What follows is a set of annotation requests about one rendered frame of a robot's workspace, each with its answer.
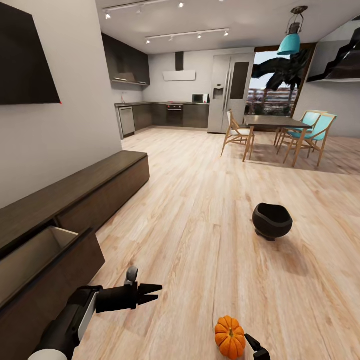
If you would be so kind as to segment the pumpkin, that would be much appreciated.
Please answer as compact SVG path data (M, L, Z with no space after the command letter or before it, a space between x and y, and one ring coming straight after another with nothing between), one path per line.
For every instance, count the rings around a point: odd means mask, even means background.
M241 358L246 347L245 331L237 319L226 315L215 326L215 342L220 353L230 360Z

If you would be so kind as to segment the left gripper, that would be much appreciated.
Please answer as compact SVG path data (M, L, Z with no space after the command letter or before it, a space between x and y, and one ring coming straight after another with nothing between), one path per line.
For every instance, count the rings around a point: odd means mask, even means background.
M132 285L113 287L111 294L110 312L132 309L135 310L137 305L143 305L159 298L158 295L150 293L163 289L161 284L146 284L134 281Z

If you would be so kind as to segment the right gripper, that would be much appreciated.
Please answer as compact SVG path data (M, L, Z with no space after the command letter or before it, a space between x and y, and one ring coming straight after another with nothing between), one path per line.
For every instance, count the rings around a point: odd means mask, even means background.
M248 340L252 349L256 352L253 354L254 360L271 360L270 354L266 348L261 347L261 343L251 337L249 334L244 334L246 340Z

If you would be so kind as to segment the cauldron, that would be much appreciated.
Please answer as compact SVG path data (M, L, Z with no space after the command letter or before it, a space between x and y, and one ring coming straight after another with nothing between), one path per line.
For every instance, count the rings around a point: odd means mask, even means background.
M286 236L292 229L293 219L282 205L260 203L252 214L255 232L270 242Z

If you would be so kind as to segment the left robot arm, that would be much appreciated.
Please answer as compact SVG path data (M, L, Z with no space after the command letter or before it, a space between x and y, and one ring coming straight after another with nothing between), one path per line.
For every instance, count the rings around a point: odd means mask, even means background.
M104 289L102 285L85 285L77 288L59 317L47 325L40 344L28 360L72 360L95 311L100 314L135 310L137 305L157 300L159 296L150 293L162 290L163 286L146 283L138 286L137 277L138 267L130 265L123 286Z

